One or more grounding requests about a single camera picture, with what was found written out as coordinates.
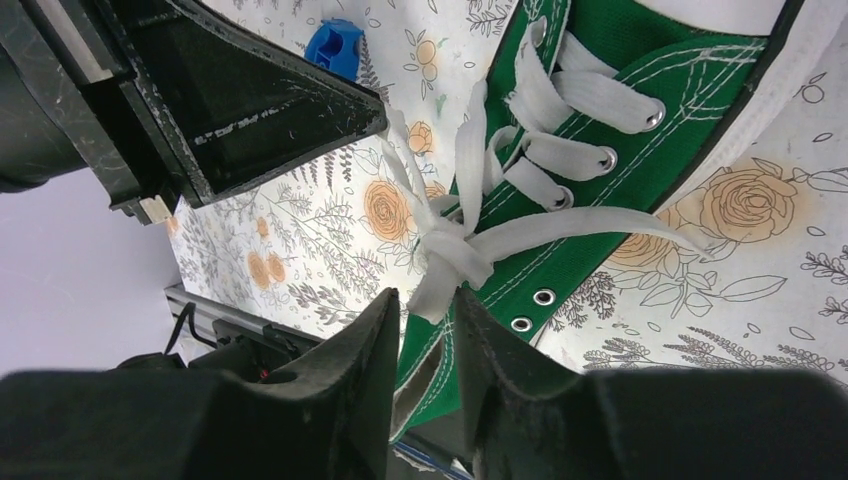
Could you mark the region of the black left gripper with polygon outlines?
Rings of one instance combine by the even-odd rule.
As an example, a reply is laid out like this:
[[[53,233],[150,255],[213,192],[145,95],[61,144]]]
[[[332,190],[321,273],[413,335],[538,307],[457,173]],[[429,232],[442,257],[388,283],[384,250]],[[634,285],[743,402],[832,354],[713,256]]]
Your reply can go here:
[[[5,1],[1,190],[80,170],[144,225],[383,132],[380,97],[198,1]]]

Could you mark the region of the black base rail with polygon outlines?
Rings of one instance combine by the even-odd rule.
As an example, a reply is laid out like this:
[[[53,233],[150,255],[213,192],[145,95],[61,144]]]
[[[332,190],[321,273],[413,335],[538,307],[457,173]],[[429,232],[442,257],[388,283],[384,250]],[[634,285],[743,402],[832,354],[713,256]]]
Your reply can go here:
[[[134,356],[121,368],[226,370],[243,380],[264,380],[272,370],[304,356],[322,340],[291,327],[187,292],[165,289],[175,320],[162,352]],[[389,479],[471,479],[462,419],[450,414],[415,428],[390,447]]]

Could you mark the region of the green canvas sneaker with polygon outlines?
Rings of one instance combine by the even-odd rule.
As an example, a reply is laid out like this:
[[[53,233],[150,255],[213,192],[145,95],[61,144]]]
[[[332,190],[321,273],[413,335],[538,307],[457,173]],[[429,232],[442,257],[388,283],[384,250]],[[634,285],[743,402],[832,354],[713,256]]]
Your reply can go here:
[[[399,175],[425,266],[407,304],[389,437],[460,406],[451,303],[470,288],[528,341],[623,275],[693,315],[694,260],[782,235],[799,183],[737,159],[797,93],[843,1],[525,1],[455,137],[452,192]]]

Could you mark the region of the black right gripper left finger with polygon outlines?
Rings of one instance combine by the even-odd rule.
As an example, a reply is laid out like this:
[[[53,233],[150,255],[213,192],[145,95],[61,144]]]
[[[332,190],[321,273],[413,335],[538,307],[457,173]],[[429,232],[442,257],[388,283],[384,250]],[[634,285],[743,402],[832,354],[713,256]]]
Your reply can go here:
[[[5,479],[382,479],[398,358],[387,288],[257,383],[220,369],[20,371],[1,381]]]

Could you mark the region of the blue plastic cap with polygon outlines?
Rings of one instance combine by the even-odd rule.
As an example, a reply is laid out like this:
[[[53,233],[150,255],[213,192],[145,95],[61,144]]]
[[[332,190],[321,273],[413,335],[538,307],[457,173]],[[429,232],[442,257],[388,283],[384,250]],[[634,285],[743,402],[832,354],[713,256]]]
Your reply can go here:
[[[323,20],[310,38],[304,58],[346,80],[355,82],[364,31],[344,19]]]

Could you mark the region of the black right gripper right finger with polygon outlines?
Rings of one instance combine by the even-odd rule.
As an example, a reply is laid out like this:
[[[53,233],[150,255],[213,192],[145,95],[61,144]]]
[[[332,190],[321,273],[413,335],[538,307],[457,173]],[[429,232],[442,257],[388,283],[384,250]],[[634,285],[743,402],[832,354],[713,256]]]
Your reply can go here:
[[[478,479],[843,479],[847,396],[803,370],[571,371],[453,299]]]

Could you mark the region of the floral table mat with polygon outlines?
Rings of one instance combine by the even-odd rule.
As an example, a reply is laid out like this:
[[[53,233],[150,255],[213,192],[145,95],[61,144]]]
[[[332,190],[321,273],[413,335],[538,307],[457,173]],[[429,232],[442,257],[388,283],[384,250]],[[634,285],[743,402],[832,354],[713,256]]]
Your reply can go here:
[[[352,1],[365,27],[360,82],[407,120],[433,194],[453,174],[454,115],[493,59],[512,1]],[[796,366],[846,377],[847,31],[785,112],[737,161],[666,214],[708,243],[627,240],[570,298],[528,303],[542,351],[582,368]],[[416,229],[378,142],[363,140],[248,193],[181,205],[166,228],[189,293],[327,338],[423,271]]]

